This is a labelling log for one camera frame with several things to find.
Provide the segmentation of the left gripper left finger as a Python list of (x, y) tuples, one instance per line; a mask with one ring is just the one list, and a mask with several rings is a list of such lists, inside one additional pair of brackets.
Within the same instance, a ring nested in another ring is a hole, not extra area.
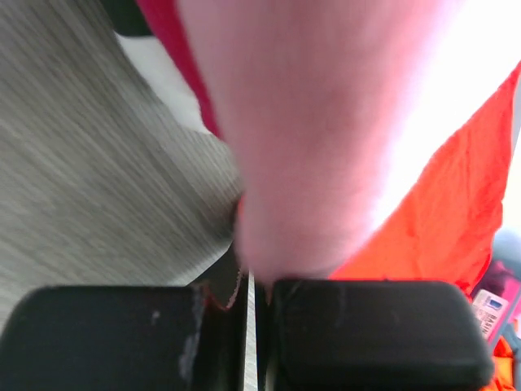
[(228, 304), (184, 287), (46, 286), (1, 334), (4, 390), (240, 390), (248, 281)]

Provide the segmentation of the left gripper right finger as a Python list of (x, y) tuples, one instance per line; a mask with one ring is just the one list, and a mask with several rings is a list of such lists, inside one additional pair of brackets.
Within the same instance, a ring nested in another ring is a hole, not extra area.
[(272, 291), (264, 390), (479, 390), (492, 354), (440, 281), (287, 279)]

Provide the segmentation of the red t shirt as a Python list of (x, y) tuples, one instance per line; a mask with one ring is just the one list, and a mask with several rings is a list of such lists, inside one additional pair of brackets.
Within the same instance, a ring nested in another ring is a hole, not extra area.
[(417, 183), (336, 280), (439, 280), (471, 293), (488, 269), (512, 159), (515, 68), (433, 155)]

